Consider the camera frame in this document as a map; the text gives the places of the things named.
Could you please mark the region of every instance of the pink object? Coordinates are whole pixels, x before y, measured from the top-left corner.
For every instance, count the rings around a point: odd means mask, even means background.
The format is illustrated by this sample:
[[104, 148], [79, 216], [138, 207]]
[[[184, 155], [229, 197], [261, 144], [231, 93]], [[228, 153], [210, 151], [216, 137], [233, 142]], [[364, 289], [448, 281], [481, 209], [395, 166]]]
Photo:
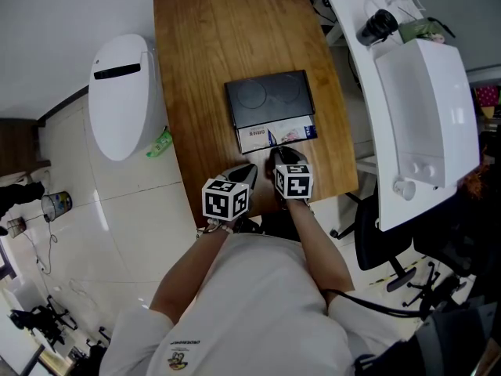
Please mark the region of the pink object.
[[497, 106], [499, 102], [499, 92], [496, 86], [484, 86], [476, 88], [477, 99], [481, 107]]

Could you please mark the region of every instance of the green package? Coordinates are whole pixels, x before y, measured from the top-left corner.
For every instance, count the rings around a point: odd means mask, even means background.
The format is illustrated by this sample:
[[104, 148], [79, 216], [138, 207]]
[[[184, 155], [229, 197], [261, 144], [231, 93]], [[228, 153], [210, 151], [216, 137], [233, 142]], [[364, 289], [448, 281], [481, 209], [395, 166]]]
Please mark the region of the green package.
[[172, 135], [164, 128], [162, 135], [160, 135], [157, 140], [151, 144], [151, 150], [146, 154], [147, 157], [157, 157], [160, 156], [170, 145], [172, 144]]

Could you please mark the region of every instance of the floor tile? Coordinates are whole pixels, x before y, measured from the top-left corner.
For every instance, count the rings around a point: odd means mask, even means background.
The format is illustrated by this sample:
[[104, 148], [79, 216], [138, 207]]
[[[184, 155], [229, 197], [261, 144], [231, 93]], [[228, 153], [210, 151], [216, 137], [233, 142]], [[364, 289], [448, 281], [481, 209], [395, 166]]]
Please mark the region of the floor tile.
[[411, 244], [404, 252], [400, 255], [397, 255], [398, 262], [402, 265], [402, 267], [411, 266], [412, 263], [419, 261], [423, 258], [423, 254], [414, 250], [414, 245]]
[[[329, 197], [321, 201], [312, 202], [312, 210], [315, 218], [322, 229], [329, 235], [332, 229], [338, 233], [344, 231], [355, 221], [356, 203], [349, 197]], [[337, 247], [351, 244], [355, 241], [353, 233], [348, 234], [342, 240], [337, 240], [329, 235]]]
[[103, 201], [103, 209], [135, 282], [160, 281], [196, 239], [181, 183]]
[[389, 266], [388, 263], [384, 263], [381, 266], [367, 271], [363, 271], [359, 268], [355, 251], [355, 243], [339, 247], [339, 252], [343, 255], [343, 258], [348, 265], [355, 290], [366, 289], [371, 285], [371, 283], [379, 279], [384, 279], [387, 276], [387, 268]]
[[112, 161], [97, 146], [87, 107], [83, 113], [89, 157], [101, 199], [181, 182], [174, 146], [168, 147], [159, 157], [147, 157], [148, 146], [123, 161]]
[[355, 195], [360, 199], [365, 199], [373, 195], [377, 177], [374, 174], [360, 171], [357, 171], [357, 176], [359, 177], [359, 190], [355, 192]]
[[353, 149], [355, 150], [355, 159], [357, 160], [374, 155], [373, 141], [354, 143]]
[[[445, 278], [453, 274], [454, 272], [452, 269], [450, 269], [447, 265], [444, 263], [439, 262], [436, 259], [431, 259], [432, 262], [435, 263], [435, 270], [440, 273], [440, 276], [438, 277], [435, 286], [439, 285]], [[461, 290], [455, 292], [452, 294], [452, 298], [454, 301], [456, 301], [458, 304], [462, 304], [465, 302], [468, 298], [468, 295], [470, 294], [471, 288], [473, 288], [474, 281], [476, 279], [476, 276], [469, 276], [469, 277], [461, 277], [461, 283], [466, 283], [466, 286], [462, 288]]]
[[[428, 278], [428, 274], [430, 272], [430, 267], [428, 266], [428, 260], [420, 260], [414, 267], [416, 267], [416, 274], [415, 276], [411, 279], [411, 283], [421, 285], [424, 284]], [[409, 303], [412, 301], [414, 297], [419, 293], [419, 290], [412, 288], [412, 287], [407, 287], [406, 285], [398, 288], [395, 291], [392, 292], [387, 292], [386, 286], [388, 283], [392, 282], [395, 280], [396, 276], [394, 276], [395, 271], [391, 266], [389, 268], [389, 274], [391, 275], [391, 278], [387, 280], [386, 282], [383, 283], [384, 285], [384, 301], [391, 306], [392, 308], [396, 309], [409, 309], [409, 310], [418, 310], [419, 309], [419, 304], [420, 302], [416, 302], [413, 304], [411, 307], [406, 307], [403, 305], [403, 303]]]
[[[348, 66], [349, 50], [347, 47], [332, 47], [330, 48], [330, 52], [333, 57], [339, 82], [341, 83], [341, 91], [343, 92], [344, 105], [348, 112], [353, 143], [372, 140], [373, 137], [366, 103], [362, 91], [355, 84], [350, 67]], [[355, 70], [352, 59], [351, 67]]]
[[112, 331], [121, 310], [139, 308], [142, 304], [138, 300], [138, 292], [134, 283], [82, 281], [81, 286], [98, 308], [99, 316], [96, 319], [98, 324], [92, 328], [93, 330], [99, 329], [99, 326], [104, 326]]
[[42, 156], [51, 161], [51, 193], [67, 191], [74, 206], [97, 201], [81, 110], [47, 127], [40, 140]]
[[30, 241], [23, 234], [16, 238], [1, 237], [1, 240], [16, 275], [32, 279], [40, 294], [46, 297], [48, 293], [38, 270], [34, 249]]
[[[58, 242], [52, 243], [52, 272], [60, 280], [130, 281], [109, 231], [100, 202], [73, 208], [49, 223]], [[29, 223], [26, 234], [49, 271], [49, 226], [43, 218]]]

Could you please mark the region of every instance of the black lens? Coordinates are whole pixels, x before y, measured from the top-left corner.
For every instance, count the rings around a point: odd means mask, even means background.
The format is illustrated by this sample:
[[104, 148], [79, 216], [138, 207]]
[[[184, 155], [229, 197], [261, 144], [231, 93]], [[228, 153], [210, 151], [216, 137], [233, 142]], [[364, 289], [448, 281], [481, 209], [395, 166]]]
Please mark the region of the black lens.
[[385, 9], [379, 9], [357, 32], [357, 39], [364, 46], [371, 46], [373, 43], [387, 38], [396, 30], [398, 30], [398, 22], [395, 17]]

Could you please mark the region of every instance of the white appliance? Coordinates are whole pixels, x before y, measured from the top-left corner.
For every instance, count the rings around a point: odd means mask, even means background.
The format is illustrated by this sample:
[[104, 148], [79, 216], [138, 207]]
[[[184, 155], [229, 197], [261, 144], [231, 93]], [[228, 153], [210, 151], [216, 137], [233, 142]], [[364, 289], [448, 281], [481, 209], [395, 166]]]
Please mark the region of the white appliance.
[[35, 306], [47, 305], [34, 281], [23, 275], [11, 280], [3, 292], [9, 304], [16, 310], [30, 312]]
[[390, 108], [400, 174], [451, 186], [477, 167], [477, 123], [458, 50], [413, 39], [378, 58], [376, 65]]
[[92, 132], [101, 151], [122, 161], [152, 143], [167, 125], [155, 50], [137, 34], [106, 43], [88, 86]]

